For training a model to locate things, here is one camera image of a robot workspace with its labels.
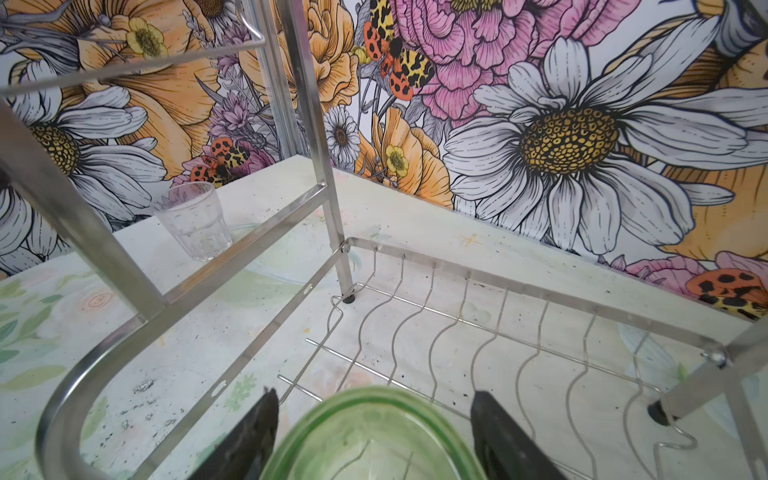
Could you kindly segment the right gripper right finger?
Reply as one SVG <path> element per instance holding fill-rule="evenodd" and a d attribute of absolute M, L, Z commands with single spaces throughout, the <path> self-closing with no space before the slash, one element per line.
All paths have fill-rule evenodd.
<path fill-rule="evenodd" d="M 475 455 L 488 479 L 566 480 L 490 392 L 475 392 L 470 422 Z"/>

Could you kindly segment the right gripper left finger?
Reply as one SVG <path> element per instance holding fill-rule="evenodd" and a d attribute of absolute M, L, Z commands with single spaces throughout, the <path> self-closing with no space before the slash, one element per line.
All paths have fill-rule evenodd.
<path fill-rule="evenodd" d="M 278 419 L 277 393 L 266 390 L 189 479 L 259 479 L 274 449 Z"/>

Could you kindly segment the green glass tumbler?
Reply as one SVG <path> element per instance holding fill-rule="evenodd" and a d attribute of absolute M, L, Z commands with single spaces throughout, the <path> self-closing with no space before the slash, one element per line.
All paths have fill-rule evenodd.
<path fill-rule="evenodd" d="M 433 406 L 396 388 L 346 390 L 306 413 L 262 479 L 484 479 L 480 462 Z"/>

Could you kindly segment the clear faceted glass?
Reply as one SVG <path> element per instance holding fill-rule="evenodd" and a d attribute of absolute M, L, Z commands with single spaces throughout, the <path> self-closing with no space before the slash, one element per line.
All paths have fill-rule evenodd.
<path fill-rule="evenodd" d="M 233 245 L 216 188 L 211 183 L 174 186 L 154 200 L 153 210 L 194 260 L 212 260 Z"/>

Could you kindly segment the steel two-tier dish rack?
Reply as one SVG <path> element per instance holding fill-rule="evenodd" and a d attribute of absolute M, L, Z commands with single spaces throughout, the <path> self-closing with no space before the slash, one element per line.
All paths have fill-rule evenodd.
<path fill-rule="evenodd" d="M 154 200 L 240 239 L 316 179 L 275 2 L 5 1 L 1 102 L 158 291 L 200 269 Z M 206 300 L 89 406 L 89 469 L 192 474 L 266 390 L 278 436 L 384 385 L 465 439 L 494 394 L 569 479 L 767 465 L 767 5 L 305 1 L 340 212 L 288 300 Z"/>

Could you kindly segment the translucent pale green lid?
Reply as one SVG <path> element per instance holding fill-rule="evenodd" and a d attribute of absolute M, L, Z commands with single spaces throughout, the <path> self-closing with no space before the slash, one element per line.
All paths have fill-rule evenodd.
<path fill-rule="evenodd" d="M 325 224 L 311 218 L 238 272 L 215 297 L 232 305 L 251 307 L 288 300 L 331 253 Z"/>

